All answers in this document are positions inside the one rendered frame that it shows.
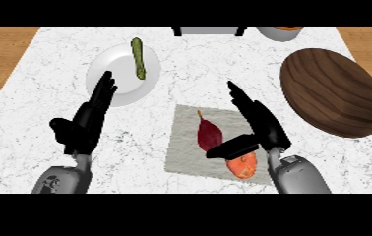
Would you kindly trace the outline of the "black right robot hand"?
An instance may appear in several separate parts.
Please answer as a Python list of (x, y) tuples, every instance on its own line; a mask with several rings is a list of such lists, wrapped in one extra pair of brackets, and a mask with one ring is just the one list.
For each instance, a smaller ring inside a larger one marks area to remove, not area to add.
[(248, 97), (233, 82), (229, 82), (229, 88), (232, 104), (249, 125), (251, 134), (242, 134), (212, 147), (206, 151), (206, 157), (233, 160), (263, 148), (267, 158), (277, 160), (291, 146), (282, 125), (263, 103)]

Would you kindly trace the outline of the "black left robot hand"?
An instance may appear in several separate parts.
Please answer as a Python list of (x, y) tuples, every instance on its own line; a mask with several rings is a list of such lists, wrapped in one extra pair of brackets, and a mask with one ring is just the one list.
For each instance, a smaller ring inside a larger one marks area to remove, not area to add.
[(99, 144), (105, 115), (116, 89), (112, 72), (106, 71), (94, 87), (90, 99), (81, 104), (72, 120), (53, 118), (48, 121), (54, 139), (65, 145), (65, 154), (91, 154)]

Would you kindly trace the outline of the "dark red pear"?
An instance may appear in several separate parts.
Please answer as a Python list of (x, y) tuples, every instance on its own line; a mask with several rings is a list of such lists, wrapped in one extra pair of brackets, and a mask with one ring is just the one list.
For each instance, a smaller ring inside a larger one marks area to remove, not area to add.
[(217, 125), (208, 121), (202, 113), (198, 113), (201, 122), (198, 128), (198, 145), (203, 151), (218, 146), (223, 143), (223, 131)]

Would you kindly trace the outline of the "grey square placemat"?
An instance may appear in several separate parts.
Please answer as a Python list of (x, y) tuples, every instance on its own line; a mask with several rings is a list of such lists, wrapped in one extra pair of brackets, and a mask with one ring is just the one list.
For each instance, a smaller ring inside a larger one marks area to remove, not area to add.
[(208, 159), (198, 145), (199, 116), (217, 125), (223, 131), (224, 140), (240, 134), (251, 134), (249, 126), (237, 111), (217, 108), (175, 105), (171, 136), (165, 156), (165, 171), (192, 176), (212, 177), (245, 183), (270, 185), (267, 173), (265, 151), (255, 151), (255, 173), (248, 179), (239, 179), (227, 168), (221, 158)]

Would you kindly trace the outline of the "grey bowl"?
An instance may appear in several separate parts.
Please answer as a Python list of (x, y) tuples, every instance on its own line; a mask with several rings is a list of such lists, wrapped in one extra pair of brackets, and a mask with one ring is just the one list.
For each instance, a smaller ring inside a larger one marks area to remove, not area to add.
[(274, 41), (291, 41), (296, 38), (302, 28), (301, 27), (258, 27), (260, 33)]

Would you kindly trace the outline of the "orange fruit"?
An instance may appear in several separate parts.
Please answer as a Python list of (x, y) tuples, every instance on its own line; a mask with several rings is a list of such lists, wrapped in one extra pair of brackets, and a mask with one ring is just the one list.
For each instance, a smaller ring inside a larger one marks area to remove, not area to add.
[(227, 160), (227, 168), (233, 176), (239, 179), (248, 179), (255, 173), (257, 158), (255, 152), (249, 152), (233, 160)]

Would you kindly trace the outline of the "white round plate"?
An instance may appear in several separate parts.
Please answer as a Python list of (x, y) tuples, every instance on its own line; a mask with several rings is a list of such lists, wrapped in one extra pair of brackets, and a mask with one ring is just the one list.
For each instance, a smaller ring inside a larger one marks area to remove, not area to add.
[(112, 107), (121, 107), (137, 102), (155, 87), (161, 65), (155, 52), (146, 46), (141, 47), (141, 62), (144, 67), (143, 80), (137, 77), (136, 59), (128, 44), (108, 48), (91, 62), (85, 75), (85, 89), (88, 93), (93, 93), (103, 73), (110, 71), (118, 87), (112, 98)]

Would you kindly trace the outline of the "brown wooden oval board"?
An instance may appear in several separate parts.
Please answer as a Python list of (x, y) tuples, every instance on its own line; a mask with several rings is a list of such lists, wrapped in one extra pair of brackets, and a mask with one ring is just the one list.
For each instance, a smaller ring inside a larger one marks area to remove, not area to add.
[(372, 76), (339, 53), (296, 50), (280, 66), (280, 87), (301, 118), (344, 138), (372, 135)]

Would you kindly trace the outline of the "green cucumber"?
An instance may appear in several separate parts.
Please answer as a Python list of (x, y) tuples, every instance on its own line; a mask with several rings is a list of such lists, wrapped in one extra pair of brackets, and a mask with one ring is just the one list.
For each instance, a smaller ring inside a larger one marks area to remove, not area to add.
[(144, 65), (141, 61), (141, 41), (136, 37), (131, 40), (131, 49), (133, 49), (133, 56), (134, 56), (134, 61), (136, 61), (136, 71), (137, 71), (137, 77), (140, 80), (144, 80)]

